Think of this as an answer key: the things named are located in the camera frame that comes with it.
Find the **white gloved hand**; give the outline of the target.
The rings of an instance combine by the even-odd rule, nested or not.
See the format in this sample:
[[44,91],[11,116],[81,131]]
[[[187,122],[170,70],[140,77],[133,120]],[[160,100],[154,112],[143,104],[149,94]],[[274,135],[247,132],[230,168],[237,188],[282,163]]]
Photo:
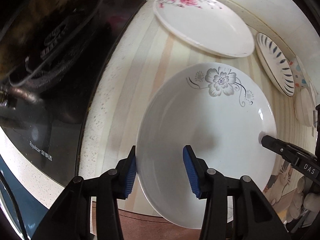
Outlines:
[[303,191],[306,186],[305,176],[301,177],[297,183],[297,189],[293,195],[292,201],[286,213],[286,222],[292,222],[294,219],[298,219],[303,208],[309,210],[310,213],[307,215],[302,227],[310,226],[315,220],[319,213],[319,194],[308,193],[305,195]]

